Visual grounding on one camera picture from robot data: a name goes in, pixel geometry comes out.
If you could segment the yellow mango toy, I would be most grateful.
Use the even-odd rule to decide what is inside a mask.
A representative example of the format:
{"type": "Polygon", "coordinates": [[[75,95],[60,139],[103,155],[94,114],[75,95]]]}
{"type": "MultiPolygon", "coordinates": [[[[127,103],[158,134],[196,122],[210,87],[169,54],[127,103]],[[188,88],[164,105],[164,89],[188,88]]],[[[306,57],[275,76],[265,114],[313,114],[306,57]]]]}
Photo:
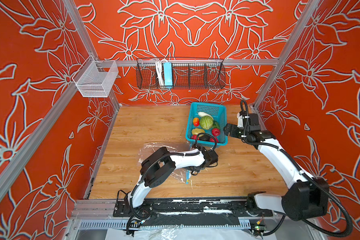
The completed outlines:
{"type": "Polygon", "coordinates": [[[198,135],[198,134],[201,134],[201,133],[204,133],[205,132],[205,130],[203,130],[203,129],[200,129],[200,128],[195,128],[195,129],[192,129],[192,131],[191,131],[191,133],[192,133],[192,136],[194,136],[194,135],[198,135]]]}

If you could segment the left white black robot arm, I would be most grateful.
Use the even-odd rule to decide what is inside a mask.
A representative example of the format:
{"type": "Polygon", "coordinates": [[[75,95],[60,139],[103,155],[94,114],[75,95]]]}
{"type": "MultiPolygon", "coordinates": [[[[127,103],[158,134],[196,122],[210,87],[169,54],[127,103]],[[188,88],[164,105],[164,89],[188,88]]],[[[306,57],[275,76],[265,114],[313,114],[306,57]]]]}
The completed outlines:
{"type": "Polygon", "coordinates": [[[218,165],[217,138],[206,133],[196,136],[192,149],[186,152],[171,152],[161,147],[141,164],[140,176],[133,190],[128,193],[126,201],[132,210],[142,206],[152,188],[164,183],[178,169],[186,169],[197,175],[206,168],[218,165]]]}

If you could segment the green cabbage toy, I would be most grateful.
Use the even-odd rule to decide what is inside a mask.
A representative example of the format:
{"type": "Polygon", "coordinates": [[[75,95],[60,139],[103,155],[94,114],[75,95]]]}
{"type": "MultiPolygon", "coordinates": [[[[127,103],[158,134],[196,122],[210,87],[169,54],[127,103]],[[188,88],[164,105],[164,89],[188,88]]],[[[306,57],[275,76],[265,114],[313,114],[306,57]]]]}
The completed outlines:
{"type": "Polygon", "coordinates": [[[200,127],[204,130],[209,130],[214,124],[214,119],[209,117],[203,117],[200,119],[200,127]]]}

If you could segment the clear zip top bag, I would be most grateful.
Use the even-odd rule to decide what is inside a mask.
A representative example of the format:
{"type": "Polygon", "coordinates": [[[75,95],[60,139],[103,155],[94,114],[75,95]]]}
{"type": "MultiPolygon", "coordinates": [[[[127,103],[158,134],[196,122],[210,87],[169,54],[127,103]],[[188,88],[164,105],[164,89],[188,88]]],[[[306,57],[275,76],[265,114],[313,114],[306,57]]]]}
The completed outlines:
{"type": "MultiPolygon", "coordinates": [[[[138,162],[141,164],[151,154],[159,148],[165,147],[169,152],[186,152],[191,149],[189,143],[164,143],[164,142],[150,142],[145,143],[138,152],[138,162]]],[[[174,170],[170,175],[172,178],[184,184],[191,183],[191,172],[185,169],[174,170]]]]}

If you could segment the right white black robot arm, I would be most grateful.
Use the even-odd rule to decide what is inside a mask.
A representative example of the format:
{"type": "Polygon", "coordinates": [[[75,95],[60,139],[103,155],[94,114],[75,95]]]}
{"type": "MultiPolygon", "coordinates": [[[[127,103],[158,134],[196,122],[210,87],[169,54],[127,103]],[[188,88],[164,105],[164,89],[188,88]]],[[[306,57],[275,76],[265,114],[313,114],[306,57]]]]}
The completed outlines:
{"type": "Polygon", "coordinates": [[[224,134],[240,139],[262,153],[275,167],[285,181],[288,191],[284,196],[265,192],[248,194],[246,208],[249,213],[270,210],[293,221],[302,221],[327,236],[344,238],[353,231],[353,221],[346,208],[330,192],[329,184],[322,178],[315,178],[306,172],[287,152],[276,137],[268,130],[262,130],[259,116],[249,112],[245,100],[241,100],[236,125],[226,124],[224,134]],[[346,227],[340,232],[325,230],[310,219],[327,214],[329,201],[332,201],[343,214],[346,227]]]}

